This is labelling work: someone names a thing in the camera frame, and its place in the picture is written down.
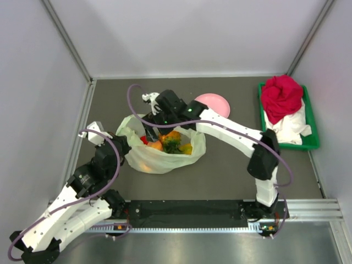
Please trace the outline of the toy pineapple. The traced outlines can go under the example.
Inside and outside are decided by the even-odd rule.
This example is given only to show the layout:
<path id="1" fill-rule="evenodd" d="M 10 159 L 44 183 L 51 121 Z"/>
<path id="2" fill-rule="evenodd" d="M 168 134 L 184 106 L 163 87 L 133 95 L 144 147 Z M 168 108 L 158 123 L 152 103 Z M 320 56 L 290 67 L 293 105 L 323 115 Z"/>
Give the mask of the toy pineapple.
<path id="1" fill-rule="evenodd" d="M 167 135 L 159 134 L 159 141 L 161 142 L 165 153 L 181 154 L 181 150 L 179 149 L 181 144 L 180 132 L 173 130 Z"/>

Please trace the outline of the red bell pepper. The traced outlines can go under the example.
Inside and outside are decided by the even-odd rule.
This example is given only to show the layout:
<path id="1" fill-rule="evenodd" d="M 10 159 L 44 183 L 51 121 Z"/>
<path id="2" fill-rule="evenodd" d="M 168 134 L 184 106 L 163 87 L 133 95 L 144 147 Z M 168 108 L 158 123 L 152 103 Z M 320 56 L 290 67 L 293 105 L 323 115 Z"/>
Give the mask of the red bell pepper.
<path id="1" fill-rule="evenodd" d="M 140 140 L 143 142 L 144 145 L 148 145 L 149 141 L 147 140 L 146 136 L 140 137 Z"/>

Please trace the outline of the pale green plastic bag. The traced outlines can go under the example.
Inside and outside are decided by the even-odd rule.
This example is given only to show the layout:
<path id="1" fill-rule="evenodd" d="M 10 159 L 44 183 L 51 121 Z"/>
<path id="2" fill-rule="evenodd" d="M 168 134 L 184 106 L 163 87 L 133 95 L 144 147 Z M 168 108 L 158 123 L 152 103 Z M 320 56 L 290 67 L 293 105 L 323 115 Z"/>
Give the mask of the pale green plastic bag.
<path id="1" fill-rule="evenodd" d="M 194 164 L 206 153 L 206 138 L 203 133 L 180 127 L 175 130 L 181 133 L 182 143 L 192 144 L 191 155 L 168 154 L 144 145 L 140 140 L 140 137 L 145 135 L 144 127 L 134 115 L 129 115 L 123 119 L 116 135 L 127 137 L 131 150 L 125 155 L 125 159 L 131 168 L 141 172 L 139 164 L 145 163 L 152 169 L 149 174 L 164 174 Z"/>

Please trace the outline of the orange green mango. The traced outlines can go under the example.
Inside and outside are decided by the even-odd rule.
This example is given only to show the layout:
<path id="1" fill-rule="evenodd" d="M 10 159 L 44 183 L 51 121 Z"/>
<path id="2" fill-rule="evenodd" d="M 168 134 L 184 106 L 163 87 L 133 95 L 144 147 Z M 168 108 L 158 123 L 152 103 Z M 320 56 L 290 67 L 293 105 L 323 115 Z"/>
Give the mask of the orange green mango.
<path id="1" fill-rule="evenodd" d="M 191 143 L 184 144 L 178 147 L 181 154 L 191 155 L 193 151 L 193 146 Z"/>

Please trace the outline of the yellow orange fruit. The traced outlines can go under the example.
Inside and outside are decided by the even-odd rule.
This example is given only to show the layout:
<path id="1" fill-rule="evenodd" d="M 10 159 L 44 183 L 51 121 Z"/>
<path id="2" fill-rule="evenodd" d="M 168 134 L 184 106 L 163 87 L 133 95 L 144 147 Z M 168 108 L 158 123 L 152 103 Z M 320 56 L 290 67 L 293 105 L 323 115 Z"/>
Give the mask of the yellow orange fruit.
<path id="1" fill-rule="evenodd" d="M 139 167 L 140 167 L 141 172 L 144 172 L 144 173 L 151 173 L 152 172 L 152 169 L 149 166 L 147 166 L 145 163 L 140 163 Z"/>

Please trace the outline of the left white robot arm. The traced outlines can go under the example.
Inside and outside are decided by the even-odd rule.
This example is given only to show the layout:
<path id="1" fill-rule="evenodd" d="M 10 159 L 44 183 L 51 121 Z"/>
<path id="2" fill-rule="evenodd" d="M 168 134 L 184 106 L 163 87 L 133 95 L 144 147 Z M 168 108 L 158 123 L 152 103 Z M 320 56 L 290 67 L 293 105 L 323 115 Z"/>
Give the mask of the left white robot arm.
<path id="1" fill-rule="evenodd" d="M 15 261 L 12 249 L 17 248 L 23 263 L 53 263 L 68 244 L 96 223 L 121 217 L 125 200 L 109 186 L 130 149 L 126 136 L 99 133 L 93 158 L 75 169 L 34 224 L 10 236 L 9 259 Z"/>

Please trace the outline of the pink peach fruit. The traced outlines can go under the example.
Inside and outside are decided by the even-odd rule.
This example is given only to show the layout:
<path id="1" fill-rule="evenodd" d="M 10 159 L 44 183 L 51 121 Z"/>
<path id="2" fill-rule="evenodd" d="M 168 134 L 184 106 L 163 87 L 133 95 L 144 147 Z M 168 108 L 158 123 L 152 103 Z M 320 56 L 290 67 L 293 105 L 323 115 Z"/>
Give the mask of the pink peach fruit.
<path id="1" fill-rule="evenodd" d="M 148 142 L 147 146 L 159 151 L 163 151 L 163 145 L 160 141 Z"/>

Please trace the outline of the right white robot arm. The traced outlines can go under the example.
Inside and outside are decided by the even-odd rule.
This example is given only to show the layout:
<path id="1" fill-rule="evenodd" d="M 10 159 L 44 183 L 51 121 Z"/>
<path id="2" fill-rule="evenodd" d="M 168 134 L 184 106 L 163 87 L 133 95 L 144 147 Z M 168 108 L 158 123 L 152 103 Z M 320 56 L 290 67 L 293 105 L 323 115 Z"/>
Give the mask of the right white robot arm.
<path id="1" fill-rule="evenodd" d="M 142 95 L 151 106 L 144 120 L 158 125 L 161 134 L 172 131 L 177 125 L 211 135 L 247 156 L 248 173 L 256 184 L 256 209 L 268 218 L 277 210 L 277 170 L 280 150 L 276 135 L 271 130 L 254 130 L 231 121 L 199 101 L 185 103 L 172 90 Z"/>

